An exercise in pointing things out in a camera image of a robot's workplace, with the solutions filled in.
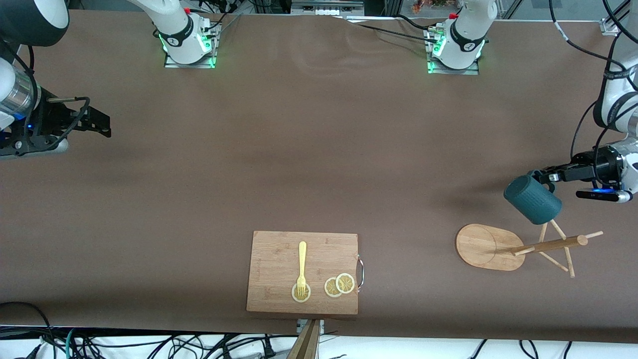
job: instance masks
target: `fork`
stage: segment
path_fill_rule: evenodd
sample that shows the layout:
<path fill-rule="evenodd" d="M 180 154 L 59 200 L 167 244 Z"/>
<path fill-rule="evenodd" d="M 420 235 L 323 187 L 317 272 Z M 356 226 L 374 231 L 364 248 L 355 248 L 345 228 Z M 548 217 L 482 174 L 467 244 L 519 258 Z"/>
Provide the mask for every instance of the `fork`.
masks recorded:
<path fill-rule="evenodd" d="M 299 242 L 299 277 L 297 277 L 297 297 L 301 298 L 306 292 L 306 278 L 304 277 L 304 267 L 306 267 L 306 242 Z"/>

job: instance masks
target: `citrus slice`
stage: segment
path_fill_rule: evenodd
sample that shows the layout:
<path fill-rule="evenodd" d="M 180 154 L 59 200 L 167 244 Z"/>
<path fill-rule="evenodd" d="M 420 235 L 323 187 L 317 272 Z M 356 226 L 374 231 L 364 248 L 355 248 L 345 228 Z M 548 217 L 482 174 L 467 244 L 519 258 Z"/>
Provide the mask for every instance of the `citrus slice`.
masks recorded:
<path fill-rule="evenodd" d="M 306 283 L 306 290 L 304 291 L 304 294 L 302 294 L 301 296 L 297 296 L 297 283 L 295 283 L 295 285 L 292 286 L 291 294 L 292 299 L 294 299 L 295 302 L 303 303 L 308 300 L 308 298 L 310 298 L 310 286 L 308 285 L 308 283 Z"/>
<path fill-rule="evenodd" d="M 325 294 L 333 298 L 337 298 L 341 295 L 341 292 L 337 289 L 337 277 L 328 278 L 323 285 Z"/>
<path fill-rule="evenodd" d="M 337 284 L 337 290 L 343 294 L 348 294 L 352 292 L 352 289 L 355 289 L 355 279 L 347 273 L 339 274 L 335 281 Z"/>

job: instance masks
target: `brown table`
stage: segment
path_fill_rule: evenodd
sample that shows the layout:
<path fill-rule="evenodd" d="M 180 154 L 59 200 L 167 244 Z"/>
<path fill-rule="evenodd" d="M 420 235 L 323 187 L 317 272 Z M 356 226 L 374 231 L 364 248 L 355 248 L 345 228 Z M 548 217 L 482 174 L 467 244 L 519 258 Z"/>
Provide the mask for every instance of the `brown table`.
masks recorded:
<path fill-rule="evenodd" d="M 597 24 L 564 27 L 607 53 Z M 295 316 L 245 311 L 253 231 L 358 233 L 359 315 L 327 330 L 638 342 L 637 201 L 559 186 L 567 234 L 605 231 L 572 251 L 575 279 L 541 257 L 500 272 L 455 253 L 469 223 L 538 238 L 501 193 L 568 161 L 604 67 L 551 23 L 494 23 L 475 77 L 430 75 L 419 41 L 330 17 L 241 17 L 215 70 L 164 69 L 152 30 L 143 13 L 73 11 L 36 49 L 39 82 L 90 96 L 113 137 L 1 164 L 0 300 L 55 325 L 287 333 Z M 597 133 L 587 120 L 577 149 Z"/>

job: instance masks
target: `wooden cutting board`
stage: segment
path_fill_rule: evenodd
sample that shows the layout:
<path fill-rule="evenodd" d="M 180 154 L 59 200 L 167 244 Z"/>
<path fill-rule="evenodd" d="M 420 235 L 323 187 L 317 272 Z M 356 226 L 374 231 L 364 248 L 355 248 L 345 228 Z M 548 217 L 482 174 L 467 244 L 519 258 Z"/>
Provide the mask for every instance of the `wooden cutting board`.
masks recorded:
<path fill-rule="evenodd" d="M 299 276 L 299 242 L 307 243 L 306 282 L 311 295 L 297 303 L 291 295 Z M 248 280 L 249 312 L 299 314 L 356 314 L 359 311 L 357 288 L 338 298 L 323 290 L 328 278 L 348 273 L 357 285 L 359 237 L 344 233 L 255 231 Z"/>

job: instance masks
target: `white floor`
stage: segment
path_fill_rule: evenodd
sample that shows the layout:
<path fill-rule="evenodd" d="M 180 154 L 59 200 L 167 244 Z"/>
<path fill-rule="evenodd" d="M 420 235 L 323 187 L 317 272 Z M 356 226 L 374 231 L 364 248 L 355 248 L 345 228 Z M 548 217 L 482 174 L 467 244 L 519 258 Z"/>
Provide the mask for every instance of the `white floor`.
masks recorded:
<path fill-rule="evenodd" d="M 97 344 L 121 345 L 143 342 L 156 342 L 167 336 L 152 337 L 104 337 L 95 340 Z M 201 337 L 205 346 L 212 346 L 221 338 L 220 335 L 204 335 Z M 272 339 L 275 351 L 290 349 L 294 338 Z M 377 337 L 322 337 L 319 359 L 331 359 L 345 354 L 344 359 L 376 359 L 376 358 L 411 358 L 411 359 L 468 359 L 476 350 L 480 340 L 475 339 L 405 339 Z M 15 359 L 27 356 L 39 343 L 39 340 L 0 340 L 0 359 Z M 566 342 L 535 341 L 540 359 L 562 359 Z M 156 359 L 168 358 L 171 345 L 165 346 Z M 107 359 L 146 359 L 156 345 L 134 348 L 102 348 L 102 355 Z M 531 353 L 529 344 L 526 348 Z M 201 354 L 194 348 L 197 358 Z M 261 342 L 254 342 L 237 348 L 231 352 L 233 359 L 246 358 L 263 353 Z M 53 358 L 52 347 L 44 345 L 37 359 Z M 58 358 L 66 358 L 58 350 Z M 195 354 L 180 350 L 175 359 L 195 359 Z M 517 340 L 488 340 L 477 359 L 526 359 L 527 356 L 519 348 Z M 638 358 L 638 344 L 608 344 L 592 342 L 575 342 L 567 356 L 569 359 L 634 359 Z"/>

